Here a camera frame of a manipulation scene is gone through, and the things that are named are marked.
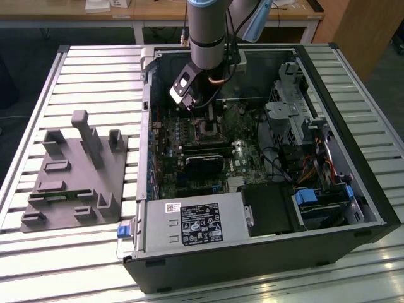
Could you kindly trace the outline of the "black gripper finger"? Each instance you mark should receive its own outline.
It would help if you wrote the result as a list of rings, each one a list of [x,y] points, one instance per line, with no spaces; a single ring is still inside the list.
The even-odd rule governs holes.
[[[215,114],[214,106],[209,105],[205,114],[206,125],[208,127],[213,127],[214,123],[217,122],[217,116]]]

